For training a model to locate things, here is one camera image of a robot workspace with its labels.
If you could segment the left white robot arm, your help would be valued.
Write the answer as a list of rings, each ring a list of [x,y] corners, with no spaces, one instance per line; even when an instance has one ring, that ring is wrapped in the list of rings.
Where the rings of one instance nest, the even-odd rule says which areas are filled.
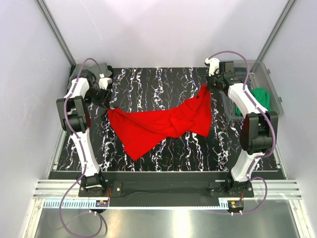
[[[99,107],[109,108],[113,70],[108,69],[109,76],[103,73],[96,76],[88,69],[70,76],[66,95],[56,101],[61,127],[72,139],[80,160],[80,192],[91,196],[106,196],[109,189],[92,148],[91,118],[85,99]]]

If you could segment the red t shirt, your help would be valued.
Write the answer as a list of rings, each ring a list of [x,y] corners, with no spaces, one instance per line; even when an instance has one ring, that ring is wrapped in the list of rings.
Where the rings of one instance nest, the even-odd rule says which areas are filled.
[[[125,113],[113,109],[107,114],[124,151],[136,161],[168,137],[178,138],[188,131],[207,137],[212,121],[211,94],[204,84],[196,96],[169,110]]]

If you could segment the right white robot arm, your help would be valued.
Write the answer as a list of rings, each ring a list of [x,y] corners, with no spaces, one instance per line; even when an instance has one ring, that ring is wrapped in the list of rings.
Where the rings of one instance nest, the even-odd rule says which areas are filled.
[[[213,198],[253,196],[250,176],[259,159],[274,152],[278,115],[268,111],[251,94],[246,84],[236,76],[233,61],[216,58],[205,60],[209,90],[223,92],[239,108],[244,118],[240,132],[241,153],[224,182],[210,183]]]

